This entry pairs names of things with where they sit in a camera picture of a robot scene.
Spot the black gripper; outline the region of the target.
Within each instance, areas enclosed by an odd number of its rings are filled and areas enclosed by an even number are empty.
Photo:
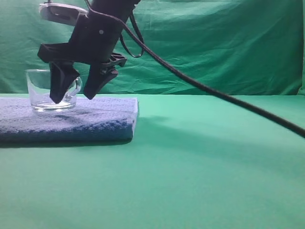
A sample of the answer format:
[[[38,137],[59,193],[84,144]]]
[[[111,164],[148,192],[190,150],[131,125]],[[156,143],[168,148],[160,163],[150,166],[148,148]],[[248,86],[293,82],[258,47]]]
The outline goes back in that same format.
[[[50,63],[50,99],[59,104],[72,83],[80,76],[73,63],[90,65],[83,94],[93,99],[96,94],[118,75],[114,64],[107,62],[122,33],[116,19],[126,22],[137,0],[94,0],[87,14],[79,14],[67,43],[41,44],[38,56]]]

